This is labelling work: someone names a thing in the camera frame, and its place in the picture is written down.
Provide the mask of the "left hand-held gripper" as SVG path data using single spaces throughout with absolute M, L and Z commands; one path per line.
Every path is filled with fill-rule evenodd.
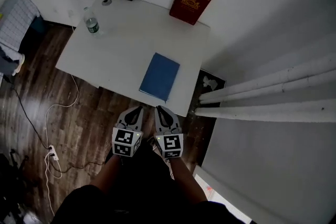
M 141 130 L 143 123 L 143 106 L 135 106 L 122 112 L 113 128 L 112 151 L 115 155 L 133 157 L 139 148 L 143 133 L 126 130 Z

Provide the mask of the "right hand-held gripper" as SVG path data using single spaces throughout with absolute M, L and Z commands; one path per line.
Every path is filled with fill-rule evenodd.
M 154 110 L 154 135 L 157 148 L 163 158 L 181 157 L 183 153 L 183 133 L 178 117 L 168 108 L 157 106 Z

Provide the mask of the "blue notebook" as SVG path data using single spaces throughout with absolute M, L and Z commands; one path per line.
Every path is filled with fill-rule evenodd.
M 142 80 L 139 91 L 166 102 L 179 68 L 179 63 L 155 53 Z

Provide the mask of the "person's right forearm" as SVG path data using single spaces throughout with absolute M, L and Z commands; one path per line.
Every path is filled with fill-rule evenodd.
M 204 191 L 180 157 L 171 158 L 170 165 L 175 182 L 190 203 L 207 201 Z

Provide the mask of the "person's left forearm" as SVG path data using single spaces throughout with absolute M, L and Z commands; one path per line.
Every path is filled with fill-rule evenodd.
M 93 185 L 100 189 L 103 193 L 107 194 L 114 183 L 118 179 L 122 164 L 121 158 L 119 155 L 113 155 L 103 166 L 101 171 L 97 176 L 90 182 L 90 185 Z

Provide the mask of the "red hardcover book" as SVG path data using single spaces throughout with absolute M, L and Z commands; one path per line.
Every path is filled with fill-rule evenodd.
M 211 0 L 174 0 L 169 15 L 195 25 Z

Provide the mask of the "white crumpled paper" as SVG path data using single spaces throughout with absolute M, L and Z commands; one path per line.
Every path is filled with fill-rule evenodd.
M 203 87 L 210 87 L 212 91 L 214 91 L 218 86 L 216 80 L 209 79 L 207 76 L 203 78 Z

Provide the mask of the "person's black shirt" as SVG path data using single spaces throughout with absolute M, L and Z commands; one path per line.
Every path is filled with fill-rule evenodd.
M 169 160 L 147 141 L 133 157 L 121 158 L 121 170 L 105 194 L 87 184 L 62 202 L 51 224 L 244 224 L 220 203 L 190 203 L 174 180 Z

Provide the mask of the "white power strip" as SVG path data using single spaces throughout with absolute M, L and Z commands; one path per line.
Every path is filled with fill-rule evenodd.
M 53 145 L 49 145 L 48 154 L 53 158 L 54 161 L 59 161 L 58 155 Z

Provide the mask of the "thick white pipe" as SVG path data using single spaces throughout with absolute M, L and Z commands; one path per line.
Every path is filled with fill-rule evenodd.
M 209 118 L 295 123 L 336 123 L 336 99 L 258 106 L 198 108 L 197 116 Z

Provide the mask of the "thin white pipe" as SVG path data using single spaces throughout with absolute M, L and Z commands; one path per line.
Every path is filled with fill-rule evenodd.
M 200 104 L 274 104 L 336 97 L 336 68 L 290 68 L 261 78 L 202 94 Z
M 227 102 L 318 86 L 336 81 L 336 53 L 199 97 L 201 104 Z

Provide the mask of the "clear plastic water bottle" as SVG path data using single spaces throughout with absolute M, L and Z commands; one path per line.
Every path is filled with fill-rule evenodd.
M 91 7 L 84 8 L 83 21 L 85 22 L 86 28 L 89 33 L 91 33 L 96 38 L 102 38 L 103 32 L 100 28 L 100 24 L 95 13 L 92 11 Z

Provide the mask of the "teal bin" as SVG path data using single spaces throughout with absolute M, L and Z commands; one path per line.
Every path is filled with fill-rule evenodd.
M 43 34 L 45 32 L 45 23 L 41 16 L 35 17 L 30 24 L 30 27 L 40 34 Z

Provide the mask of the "white grid fabric box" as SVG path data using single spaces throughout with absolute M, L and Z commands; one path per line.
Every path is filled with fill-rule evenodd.
M 31 0 L 5 0 L 0 6 L 0 44 L 19 51 L 31 23 L 39 16 Z

